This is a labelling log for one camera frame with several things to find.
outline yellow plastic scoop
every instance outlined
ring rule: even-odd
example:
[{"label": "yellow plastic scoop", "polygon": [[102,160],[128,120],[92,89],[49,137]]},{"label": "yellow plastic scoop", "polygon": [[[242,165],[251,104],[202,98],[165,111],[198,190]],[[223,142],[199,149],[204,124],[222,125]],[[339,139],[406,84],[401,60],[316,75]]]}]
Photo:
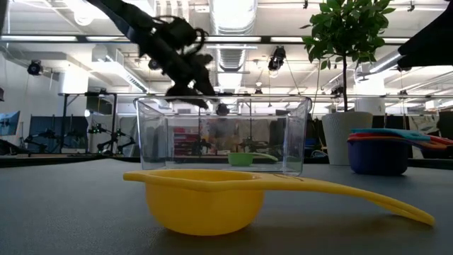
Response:
[{"label": "yellow plastic scoop", "polygon": [[435,223],[426,212],[385,195],[310,178],[218,170],[133,171],[123,178],[145,182],[151,214],[183,234],[214,236],[245,227],[258,214],[265,190],[356,196],[412,220]]}]

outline clear plastic container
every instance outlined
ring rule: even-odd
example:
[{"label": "clear plastic container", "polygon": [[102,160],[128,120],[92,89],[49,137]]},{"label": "clear plastic container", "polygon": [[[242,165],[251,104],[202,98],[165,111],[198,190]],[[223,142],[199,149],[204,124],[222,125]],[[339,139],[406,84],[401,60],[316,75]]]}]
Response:
[{"label": "clear plastic container", "polygon": [[[210,110],[204,110],[181,101],[166,105],[166,100],[175,97],[137,98],[143,169],[222,169],[295,176],[302,172],[310,98],[291,95],[185,98],[221,101],[228,105],[230,113],[217,115],[217,103],[208,103]],[[229,157],[242,157],[243,153],[247,157],[250,153],[258,154],[252,156],[250,165],[230,164],[235,158]]]}]

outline green object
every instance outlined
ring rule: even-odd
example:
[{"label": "green object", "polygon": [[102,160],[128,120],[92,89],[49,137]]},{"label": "green object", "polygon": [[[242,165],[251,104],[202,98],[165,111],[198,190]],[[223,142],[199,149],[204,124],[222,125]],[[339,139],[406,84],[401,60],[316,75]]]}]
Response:
[{"label": "green object", "polygon": [[326,0],[319,4],[320,14],[312,15],[310,24],[311,36],[303,36],[305,49],[310,62],[319,60],[319,69],[331,68],[333,61],[343,66],[343,98],[345,111],[348,110],[347,58],[363,62],[376,62],[374,54],[385,41],[379,35],[389,26],[385,14],[395,11],[387,8],[390,0]]},{"label": "green object", "polygon": [[269,154],[252,153],[252,152],[232,152],[228,154],[228,163],[232,166],[250,166],[253,163],[254,156],[262,156],[275,162],[278,159]]}]

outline table surface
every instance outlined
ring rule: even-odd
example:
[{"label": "table surface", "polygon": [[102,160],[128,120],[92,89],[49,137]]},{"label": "table surface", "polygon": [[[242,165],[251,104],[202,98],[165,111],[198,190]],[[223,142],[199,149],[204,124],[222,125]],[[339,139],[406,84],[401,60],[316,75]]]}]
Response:
[{"label": "table surface", "polygon": [[104,159],[0,169],[0,254],[451,254],[453,171],[361,176],[304,165],[303,176],[378,192],[432,214],[434,228],[360,198],[268,191],[252,225],[219,237],[164,229],[149,215],[139,164]]}]

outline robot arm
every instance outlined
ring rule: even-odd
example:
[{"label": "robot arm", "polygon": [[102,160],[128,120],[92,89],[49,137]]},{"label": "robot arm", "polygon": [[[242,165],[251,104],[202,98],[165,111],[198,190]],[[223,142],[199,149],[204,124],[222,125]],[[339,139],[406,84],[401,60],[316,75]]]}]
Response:
[{"label": "robot arm", "polygon": [[[162,68],[162,74],[167,74],[175,81],[175,85],[167,91],[167,96],[196,96],[198,92],[206,96],[215,95],[205,67],[212,61],[212,56],[197,53],[205,41],[206,32],[203,29],[192,28],[179,17],[171,17],[173,21],[167,23],[121,0],[87,2],[105,13],[122,34],[139,46],[140,56],[150,56]],[[198,37],[201,40],[195,50],[178,54],[178,50],[182,52],[185,46],[194,44]],[[188,88],[191,81],[195,82],[193,89]],[[181,100],[207,108],[203,100]]]}]

